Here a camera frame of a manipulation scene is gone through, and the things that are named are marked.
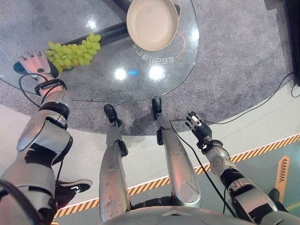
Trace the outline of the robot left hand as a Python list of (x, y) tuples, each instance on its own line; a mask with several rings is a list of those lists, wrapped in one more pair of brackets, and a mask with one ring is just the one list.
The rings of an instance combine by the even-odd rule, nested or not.
[(24, 56), (19, 58), (19, 62), (35, 80), (41, 78), (40, 75), (50, 75), (53, 78), (57, 78), (59, 75), (57, 68), (49, 61), (44, 51), (26, 52)]

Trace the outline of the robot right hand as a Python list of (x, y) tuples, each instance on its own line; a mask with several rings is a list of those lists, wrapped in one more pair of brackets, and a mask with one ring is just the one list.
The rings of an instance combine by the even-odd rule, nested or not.
[(212, 138), (212, 131), (210, 127), (201, 119), (201, 117), (194, 111), (188, 113), (185, 124), (190, 128), (192, 133), (200, 141), (205, 138)]

